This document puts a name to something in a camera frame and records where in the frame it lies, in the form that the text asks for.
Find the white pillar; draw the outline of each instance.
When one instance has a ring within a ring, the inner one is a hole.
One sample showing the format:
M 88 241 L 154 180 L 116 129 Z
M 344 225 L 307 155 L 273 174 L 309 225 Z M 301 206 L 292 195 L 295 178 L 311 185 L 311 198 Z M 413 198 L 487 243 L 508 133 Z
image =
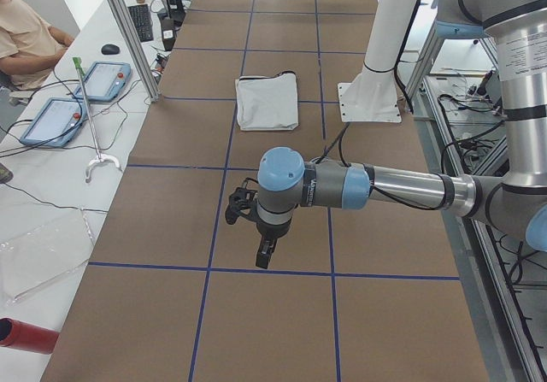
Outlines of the white pillar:
M 393 68 L 416 0 L 379 0 L 365 65 L 352 83 L 338 84 L 342 121 L 400 122 Z M 375 73 L 369 70 L 387 73 Z

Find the grid line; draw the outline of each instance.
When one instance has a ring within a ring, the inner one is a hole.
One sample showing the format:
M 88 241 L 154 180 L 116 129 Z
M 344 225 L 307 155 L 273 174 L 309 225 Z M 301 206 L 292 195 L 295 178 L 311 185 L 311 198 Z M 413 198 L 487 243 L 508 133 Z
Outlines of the grid line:
M 243 54 L 243 60 L 241 62 L 240 76 L 243 75 L 244 68 L 245 68 L 245 58 L 246 58 L 246 55 L 247 55 L 247 47 L 249 46 L 250 28 L 251 28 L 252 21 L 253 21 L 253 11 L 255 9 L 255 2 L 256 2 L 256 0 L 253 0 L 252 6 L 251 6 L 251 9 L 250 9 L 249 26 L 247 28 L 247 39 L 245 40 L 245 51 L 244 51 L 244 54 Z M 210 276 L 211 276 L 211 268 L 212 268 L 212 265 L 213 265 L 213 256 L 215 254 L 216 234 L 218 232 L 219 220 L 220 220 L 220 217 L 221 217 L 222 198 L 224 197 L 224 188 L 225 188 L 225 184 L 226 184 L 227 167 L 228 167 L 228 164 L 229 164 L 229 161 L 230 161 L 230 151 L 232 149 L 233 131 L 234 131 L 234 128 L 235 128 L 237 111 L 238 111 L 238 104 L 236 102 L 235 105 L 234 105 L 234 108 L 233 108 L 232 128 L 230 130 L 230 138 L 228 140 L 228 146 L 226 148 L 226 160 L 224 162 L 224 168 L 225 169 L 224 169 L 224 172 L 222 174 L 221 192 L 219 194 L 219 202 L 218 202 L 217 208 L 216 208 L 215 225 L 214 225 L 214 230 L 213 230 L 213 237 L 211 238 L 211 248 L 210 248 L 210 251 L 209 251 L 209 261 L 208 261 L 208 264 L 207 264 L 207 273 L 205 274 L 205 281 L 204 281 L 204 284 L 203 284 L 202 302 L 201 302 L 201 306 L 200 306 L 200 309 L 199 309 L 199 318 L 197 320 L 196 337 L 194 339 L 194 349 L 193 349 L 192 357 L 191 357 L 190 372 L 188 373 L 188 382 L 192 382 L 193 377 L 194 377 L 194 372 L 195 372 L 195 369 L 196 369 L 197 350 L 199 348 L 199 339 L 201 337 L 201 328 L 202 328 L 202 324 L 203 324 L 203 314 L 204 314 L 204 311 L 205 311 L 205 303 L 206 303 L 206 300 L 207 300 L 207 291 L 208 291 L 208 288 L 209 288 L 209 279 L 210 279 Z
M 325 126 L 325 95 L 323 93 L 323 69 L 321 66 L 321 35 L 319 30 L 319 15 L 317 13 L 317 0 L 315 1 L 315 31 L 317 34 L 317 62 L 319 64 L 319 93 L 321 99 L 321 126 L 323 132 L 323 140 L 326 139 Z
M 331 288 L 332 288 L 332 320 L 334 321 L 334 353 L 336 355 L 336 378 L 337 382 L 342 380 L 341 359 L 340 359 L 340 337 L 338 331 L 338 299 L 336 295 L 336 266 L 334 263 L 334 236 L 332 235 L 332 214 L 330 207 L 327 209 L 328 222 L 328 245 L 331 257 Z
M 206 170 L 206 171 L 250 171 L 258 172 L 258 168 L 244 168 L 244 167 L 203 167 L 203 166 L 185 166 L 177 164 L 127 164 L 126 167 L 131 168 L 175 168 L 183 170 Z
M 208 98 L 208 97 L 173 97 L 173 96 L 163 96 L 165 100 L 190 100 L 190 101 L 199 101 L 199 102 L 236 102 L 236 98 Z M 338 102 L 329 102 L 321 100 L 298 100 L 299 103 L 310 103 L 310 104 L 338 104 Z
M 205 10 L 205 9 L 186 9 L 189 12 L 204 12 L 204 13 L 239 13 L 239 14 L 271 14 L 271 15 L 345 15 L 345 16 L 370 16 L 374 13 L 359 13 L 359 12 L 320 12 L 315 9 L 315 12 L 289 12 L 289 11 L 246 11 L 246 10 Z
M 416 281 L 440 281 L 440 282 L 458 282 L 460 277 L 443 275 L 403 275 L 390 273 L 328 273 L 320 271 L 291 271 L 291 270 L 270 270 L 270 269 L 251 269 L 251 268 L 228 268 L 228 267 L 188 267 L 179 265 L 154 265 L 154 264 L 131 264 L 123 262 L 89 262 L 88 265 L 94 267 L 113 267 L 113 268 L 142 268 L 153 270 L 173 270 L 173 271 L 198 271 L 212 273 L 248 273 L 259 275 L 294 275 L 301 277 L 334 277 L 334 278 L 363 278 L 363 279 L 400 279 Z
M 278 49 L 224 49 L 217 47 L 173 47 L 173 50 L 190 51 L 240 51 L 240 52 L 262 52 L 262 53 L 317 53 L 317 50 L 278 50 Z M 322 51 L 321 54 L 329 55 L 365 55 L 364 51 Z

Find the cable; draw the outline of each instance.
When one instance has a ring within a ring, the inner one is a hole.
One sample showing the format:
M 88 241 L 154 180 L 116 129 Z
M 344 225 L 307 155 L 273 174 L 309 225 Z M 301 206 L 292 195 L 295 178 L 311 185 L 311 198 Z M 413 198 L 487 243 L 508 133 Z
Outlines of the cable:
M 342 130 L 338 133 L 338 136 L 336 136 L 334 141 L 331 143 L 331 145 L 329 145 L 328 149 L 325 150 L 323 155 L 319 157 L 319 159 L 317 160 L 317 162 L 315 162 L 315 164 L 320 164 L 323 160 L 325 160 L 326 156 L 328 156 L 328 153 L 331 152 L 332 147 L 334 147 L 334 145 L 345 135 L 345 132 L 348 130 L 350 126 L 351 126 L 351 123 L 349 122 L 345 123 L 344 128 L 342 128 Z
M 457 143 L 456 136 L 454 135 L 454 132 L 452 132 L 452 127 L 450 127 L 450 120 L 448 118 L 448 115 L 446 114 L 446 109 L 444 108 L 444 105 L 441 103 L 441 96 L 437 97 L 437 103 L 438 103 L 439 107 L 441 108 L 441 113 L 443 115 L 444 124 L 446 124 L 446 128 L 448 129 L 448 134 L 450 135 L 450 139 L 452 140 L 452 144 L 456 148 L 456 153 L 460 157 L 460 163 L 462 165 L 463 172 L 465 174 L 469 174 L 469 168 L 465 164 L 465 162 L 463 161 L 462 148 Z M 443 153 L 441 153 L 441 171 L 444 173 L 444 166 L 443 166 L 443 164 L 444 164 L 444 158 L 443 157 L 444 156 L 443 156 L 443 154 L 444 154 L 444 151 L 443 151 Z
M 78 82 L 79 80 L 77 80 L 77 79 L 69 79 L 69 80 L 62 80 L 62 81 L 54 81 L 53 83 L 49 83 L 49 84 L 47 84 L 47 85 L 41 85 L 38 89 L 34 89 L 34 90 L 32 91 L 32 93 L 31 93 L 31 95 L 29 96 L 28 99 L 29 99 L 29 100 L 32 100 L 32 98 L 34 97 L 34 95 L 35 95 L 36 93 L 38 93 L 39 91 L 45 89 L 46 87 L 51 87 L 51 86 L 53 86 L 53 85 L 59 85 L 59 84 L 61 84 L 63 81 L 64 81 L 65 83 L 73 83 L 73 82 Z
M 161 9 L 159 9 L 159 10 L 153 10 L 153 9 L 152 9 L 152 6 L 153 6 L 154 3 L 157 2 L 157 1 L 162 2 L 162 6 L 163 6 L 163 1 L 162 1 L 162 0 L 151 0 L 151 1 L 150 1 L 150 12 L 153 13 L 153 14 L 155 14 L 155 15 L 157 15 L 158 13 L 160 13 L 160 12 L 164 9 L 163 7 L 162 7 Z
M 516 312 L 519 315 L 519 319 L 521 320 L 522 330 L 526 336 L 526 339 L 528 340 L 528 343 L 530 344 L 530 347 L 532 348 L 532 354 L 533 354 L 534 360 L 538 365 L 538 368 L 542 374 L 542 378 L 544 380 L 547 380 L 547 374 L 545 373 L 545 369 L 538 352 L 538 346 L 534 342 L 532 333 L 530 332 L 530 328 L 528 326 L 528 321 L 530 320 L 530 318 L 527 318 L 522 312 L 521 305 L 519 304 L 519 300 L 516 297 L 515 288 L 513 287 L 513 284 L 511 283 L 511 279 L 508 276 L 507 270 L 505 269 L 505 262 L 503 261 L 499 248 L 497 247 L 497 241 L 494 236 L 494 232 L 492 231 L 490 226 L 486 226 L 486 231 L 488 232 L 488 236 L 490 237 L 491 242 L 494 244 L 493 249 L 494 249 L 494 252 L 496 253 L 497 263 L 499 264 L 502 270 L 503 278 L 505 279 L 505 283 L 507 284 L 509 294 L 511 295 L 511 299 L 513 300 L 513 304 L 516 308 Z
M 406 205 L 407 207 L 411 207 L 412 209 L 420 209 L 422 211 L 437 211 L 437 210 L 440 210 L 443 205 L 444 205 L 444 201 L 442 201 L 437 207 L 429 207 L 425 204 L 421 204 L 421 203 L 418 203 L 416 201 L 411 201 L 411 200 L 405 200 L 401 197 L 398 197 L 394 194 L 391 194 L 387 191 L 384 191 L 380 188 L 378 188 L 377 186 L 375 185 L 372 185 L 372 189 L 373 190 L 376 190 L 377 192 L 379 192 L 381 195 L 383 196 L 386 196 L 388 198 L 390 198 L 391 200 L 393 200 L 394 202 L 396 203 L 399 203 L 399 204 L 402 204 L 402 205 Z
M 401 63 L 416 64 L 416 63 L 421 62 L 422 60 L 424 60 L 424 57 L 422 57 L 421 59 L 416 60 L 415 62 L 409 62 L 408 60 L 400 60 L 399 62 L 401 62 Z
M 481 100 L 459 100 L 455 98 L 454 96 L 451 96 L 450 94 L 445 94 L 445 93 L 439 95 L 437 98 L 437 101 L 438 102 L 442 101 L 445 98 L 448 99 L 451 103 L 457 104 L 458 108 L 468 109 L 476 113 L 490 113 L 492 111 L 492 109 L 489 107 L 474 107 L 474 106 L 467 105 L 467 103 L 482 103 Z
M 57 205 L 57 204 L 51 203 L 49 201 L 43 201 L 43 200 L 40 200 L 39 198 L 36 198 L 30 192 L 27 192 L 27 191 L 23 190 L 22 188 L 13 187 L 12 185 L 10 185 L 8 183 L 4 183 L 3 185 L 5 185 L 6 187 L 11 188 L 12 190 L 23 192 L 23 193 L 27 194 L 30 198 L 38 201 L 39 203 L 42 203 L 42 204 L 45 204 L 45 205 L 50 205 L 52 207 L 55 207 L 56 209 L 81 209 L 80 207 L 63 206 L 63 205 Z M 81 209 L 81 210 L 91 211 L 91 212 L 94 212 L 94 213 L 105 213 L 105 214 L 108 213 L 108 211 L 106 211 L 104 209 Z
M 493 132 L 494 130 L 497 130 L 503 123 L 505 123 L 505 120 L 501 120 L 500 122 L 498 122 L 494 127 L 491 127 L 489 128 L 488 130 L 485 130 L 483 132 L 480 132 L 479 134 L 475 135 L 475 136 L 472 136 L 472 137 L 469 137 L 469 138 L 463 138 L 461 140 L 454 140 L 450 143 L 448 143 L 447 145 L 445 145 L 445 147 L 443 148 L 443 150 L 441 151 L 441 173 L 445 173 L 444 171 L 444 158 L 445 158 L 445 155 L 447 153 L 447 150 L 448 148 L 451 146 L 451 145 L 457 145 L 459 147 L 459 144 L 465 142 L 465 141 L 471 141 L 471 140 L 475 140 L 477 138 L 480 138 L 480 137 L 483 137 L 485 136 L 486 134 L 489 134 L 491 132 Z
M 30 123 L 32 122 L 32 119 L 26 119 L 26 120 L 18 120 L 16 121 L 15 123 L 11 123 L 11 126 L 8 127 L 8 129 L 6 130 L 6 134 L 8 134 L 10 132 L 10 130 L 14 127 L 14 126 L 17 126 L 18 124 L 20 123 Z
M 125 114 L 123 120 L 121 121 L 120 125 L 118 126 L 118 129 L 116 130 L 116 133 L 115 133 L 115 136 L 112 140 L 112 142 L 109 144 L 109 146 L 107 146 L 106 148 L 101 148 L 101 150 L 103 151 L 106 151 L 106 150 L 109 150 L 110 148 L 112 148 L 112 146 L 114 145 L 115 143 L 115 140 L 118 138 L 118 135 L 120 133 L 120 130 L 121 128 L 123 127 L 124 123 L 126 122 L 129 114 L 121 107 L 120 105 L 120 102 L 122 99 L 124 99 L 134 88 L 135 86 L 137 85 L 138 82 L 140 82 L 141 80 L 140 79 L 137 79 L 137 80 L 134 80 L 131 85 L 129 86 L 129 89 L 121 96 L 119 97 L 116 101 L 112 102 L 106 109 L 103 109 L 101 110 L 100 112 L 98 113 L 95 113 L 93 116 L 97 116 L 97 115 L 100 115 L 100 114 L 105 114 L 112 106 L 114 106 L 115 104 L 118 105 L 118 107 L 120 108 L 120 110 Z M 79 103 L 79 107 L 80 107 L 80 115 L 82 113 L 82 105 L 81 105 L 81 102 L 79 100 L 77 100 L 78 103 Z M 3 132 L 6 132 L 6 134 L 8 134 L 9 136 L 17 139 L 17 141 L 20 141 L 15 135 L 7 132 L 6 130 L 4 130 L 1 126 L 0 126 L 0 130 L 2 130 Z M 54 138 L 51 138 L 49 140 L 45 140 L 45 141 L 42 141 L 38 144 L 34 144 L 34 145 L 31 145 L 31 146 L 27 146 L 27 147 L 15 147 L 13 149 L 7 149 L 7 150 L 4 150 L 4 151 L 0 151 L 0 154 L 4 154 L 4 153 L 10 153 L 10 154 L 5 154 L 4 156 L 0 156 L 0 158 L 4 158 L 4 157 L 8 157 L 8 156 L 15 156 L 17 154 L 21 154 L 21 153 L 24 153 L 26 151 L 30 151 L 30 150 L 35 150 L 35 149 L 39 149 L 39 150 L 74 150 L 74 149 L 83 149 L 83 148 L 86 148 L 86 149 L 92 149 L 94 150 L 95 147 L 91 147 L 90 145 L 79 145 L 79 146 L 74 146 L 74 147 L 56 147 L 56 148 L 45 148 L 45 147 L 41 147 L 42 145 L 44 144 L 47 144 L 49 143 L 49 141 L 52 141 L 52 140 L 55 140 L 59 137 L 62 137 L 64 136 L 66 133 L 72 131 L 73 128 L 69 128 L 67 131 L 65 131 L 63 134 L 61 134 L 60 136 L 56 136 Z
M 387 69 L 387 70 L 376 70 L 376 69 L 370 68 L 367 65 L 367 63 L 365 63 L 366 57 L 365 57 L 365 59 L 363 59 L 363 65 L 365 66 L 365 68 L 367 68 L 368 70 L 370 70 L 373 73 L 389 73 L 391 71 L 393 72 L 395 82 L 399 86 L 399 89 L 401 89 L 401 92 L 403 93 L 404 99 L 406 100 L 406 102 L 409 106 L 410 113 L 412 113 L 412 114 L 414 113 L 414 106 L 412 105 L 412 101 L 410 100 L 409 94 L 406 92 L 406 85 L 403 83 L 403 81 L 399 77 L 398 68 L 399 68 L 399 63 L 402 62 L 401 57 L 403 57 L 404 48 L 407 44 L 407 41 L 409 40 L 410 30 L 412 30 L 412 25 L 414 23 L 416 15 L 418 14 L 418 9 L 420 8 L 420 5 L 421 5 L 421 0 L 416 0 L 415 5 L 414 5 L 414 9 L 412 10 L 412 15 L 410 16 L 409 25 L 407 26 L 407 30 L 404 34 L 403 41 L 401 43 L 401 47 L 399 48 L 399 52 L 397 54 L 397 59 L 395 60 L 395 66 L 393 66 L 393 68 L 390 68 L 390 69 Z
M 57 76 L 57 73 L 55 71 L 55 68 L 53 68 L 52 70 L 52 73 L 53 75 L 56 77 L 57 80 L 59 80 L 59 82 L 65 86 L 65 88 L 68 90 L 68 92 L 70 93 L 70 95 L 72 95 L 72 97 L 76 100 L 76 102 L 78 102 L 78 106 L 79 106 L 79 115 L 80 115 L 80 119 L 82 118 L 82 114 L 83 114 L 83 108 L 82 108 L 82 103 L 80 100 L 78 100 L 75 95 L 73 94 L 73 92 L 70 90 L 70 88 L 66 85 L 65 83 L 65 80 L 61 80 L 59 79 L 59 77 Z M 79 120 L 79 122 L 77 123 L 77 125 L 81 125 L 82 124 L 82 120 Z M 30 151 L 30 150 L 34 150 L 34 149 L 37 149 L 39 147 L 42 147 L 43 145 L 49 143 L 50 141 L 54 141 L 58 138 L 61 138 L 65 135 L 67 135 L 68 133 L 70 133 L 74 127 L 76 125 L 72 126 L 72 127 L 69 127 L 67 130 L 65 130 L 63 133 L 59 134 L 58 136 L 55 136 L 53 138 L 49 138 L 47 140 L 44 140 L 44 141 L 41 141 L 39 143 L 36 143 L 36 144 L 32 144 L 32 145 L 28 145 L 27 147 L 16 147 L 14 149 L 8 149 L 8 150 L 4 150 L 4 151 L 0 151 L 0 154 L 2 154 L 0 156 L 0 158 L 4 158 L 4 157 L 10 157 L 10 156 L 16 156 L 18 154 L 22 154 L 24 152 L 27 152 L 27 151 Z M 16 136 L 14 136 L 13 134 L 9 133 L 9 132 L 6 132 L 6 130 L 4 130 L 3 128 L 0 127 L 0 130 L 2 130 L 3 132 L 5 132 L 6 134 L 8 134 L 9 136 L 13 137 L 13 138 L 16 138 L 17 141 L 21 142 Z
M 407 86 L 403 83 L 401 78 L 399 77 L 399 63 L 401 62 L 401 58 L 403 57 L 404 53 L 404 47 L 407 44 L 407 41 L 409 40 L 410 30 L 412 29 L 412 25 L 414 23 L 414 20 L 416 18 L 416 15 L 418 14 L 418 9 L 420 8 L 421 0 L 416 0 L 416 3 L 414 5 L 414 10 L 412 10 L 412 15 L 410 17 L 409 25 L 407 26 L 407 31 L 404 34 L 403 42 L 401 43 L 401 48 L 399 49 L 399 54 L 397 56 L 397 60 L 395 63 L 395 67 L 393 68 L 393 74 L 395 76 L 395 82 L 403 92 L 404 99 L 407 101 L 407 104 L 409 106 L 410 113 L 414 114 L 414 106 L 412 105 L 412 101 L 410 99 L 409 94 L 407 93 L 406 89 Z
M 344 139 L 345 132 L 342 133 L 342 136 L 338 140 L 338 154 L 340 156 L 340 160 L 342 161 L 342 164 L 344 164 L 345 167 L 349 167 L 350 164 L 348 164 L 344 159 L 344 153 L 342 152 L 342 140 Z
M 509 271 L 509 277 L 510 278 L 512 278 L 513 273 L 515 272 L 516 268 L 518 268 L 522 272 L 522 268 L 523 268 L 522 267 L 522 262 L 524 262 L 524 261 L 529 262 L 530 264 L 535 265 L 535 266 L 547 271 L 547 267 L 545 267 L 545 266 L 541 265 L 540 263 L 530 259 L 531 256 L 535 256 L 536 254 L 538 254 L 539 251 L 535 250 L 535 251 L 532 251 L 529 254 L 526 254 L 526 255 L 523 256 L 522 255 L 522 245 L 524 243 L 522 243 L 522 242 L 519 243 L 519 248 L 518 248 L 517 251 L 510 250 L 509 248 L 507 248 L 506 246 L 503 245 L 503 240 L 507 236 L 508 236 L 507 234 L 502 235 L 502 237 L 500 237 L 499 239 L 496 240 L 495 245 L 499 246 L 502 250 L 510 253 L 511 255 L 517 257 L 516 262 L 514 263 L 514 265 L 511 267 L 511 269 Z M 512 282 L 513 285 L 518 285 L 521 282 L 521 278 L 522 278 L 522 276 L 520 276 L 520 279 L 518 281 L 513 281 Z

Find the white desk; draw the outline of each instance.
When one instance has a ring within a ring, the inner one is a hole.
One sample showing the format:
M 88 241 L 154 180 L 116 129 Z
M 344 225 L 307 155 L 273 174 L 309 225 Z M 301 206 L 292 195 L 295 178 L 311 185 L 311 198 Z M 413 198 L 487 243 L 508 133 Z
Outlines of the white desk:
M 143 45 L 147 60 L 152 63 L 156 50 L 162 49 L 159 21 L 152 15 L 154 23 L 154 40 Z M 119 55 L 103 56 L 101 47 L 106 43 L 117 44 L 121 48 Z M 115 23 L 108 4 L 103 2 L 82 29 L 65 56 L 57 64 L 56 73 L 61 79 L 76 79 L 72 62 L 73 56 L 82 58 L 82 66 L 89 67 L 94 61 L 128 62 L 132 64 L 123 37 Z M 138 79 L 133 70 L 127 87 Z M 56 81 L 53 74 L 45 81 L 49 84 Z M 22 113 L 20 119 L 32 119 L 50 97 L 65 97 L 66 89 L 62 85 L 44 89 Z M 138 136 L 140 127 L 148 110 L 147 94 L 141 83 L 121 102 L 128 112 L 128 118 L 121 129 L 114 145 L 108 151 L 118 157 L 125 169 L 127 157 Z M 105 106 L 93 105 L 92 111 L 98 112 Z M 104 147 L 113 140 L 124 114 L 113 107 L 109 114 L 98 115 L 96 127 L 99 143 Z M 15 126 L 12 133 L 18 137 L 26 129 Z M 83 125 L 68 147 L 91 145 L 91 132 L 87 124 Z M 10 136 L 0 144 L 0 150 L 12 149 L 21 145 Z M 92 171 L 91 183 L 85 183 L 85 167 L 96 155 L 92 149 L 76 150 L 30 150 L 28 152 L 0 159 L 14 173 L 10 184 L 29 191 L 34 196 L 59 205 L 71 205 L 87 209 L 108 210 L 122 173 L 112 164 L 96 167 Z M 56 209 L 42 205 L 24 193 L 0 185 L 0 244 L 11 238 L 19 237 L 33 231 L 49 221 L 66 217 L 71 210 Z M 86 212 L 91 233 L 97 238 L 106 217 L 105 214 Z M 23 320 L 50 329 L 60 330 L 66 319 L 70 304 L 78 288 L 83 269 L 62 281 L 50 285 L 43 291 L 22 302 L 0 306 L 0 316 Z M 40 379 L 50 356 L 24 351 L 0 348 L 0 369 L 3 382 L 34 382 Z

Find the robot label sticker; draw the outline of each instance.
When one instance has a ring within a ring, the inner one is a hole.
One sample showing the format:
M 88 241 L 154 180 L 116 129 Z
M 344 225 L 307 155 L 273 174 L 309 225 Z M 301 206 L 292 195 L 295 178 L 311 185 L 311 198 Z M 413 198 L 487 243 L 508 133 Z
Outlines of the robot label sticker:
M 500 80 L 514 80 L 547 72 L 547 32 L 499 44 Z

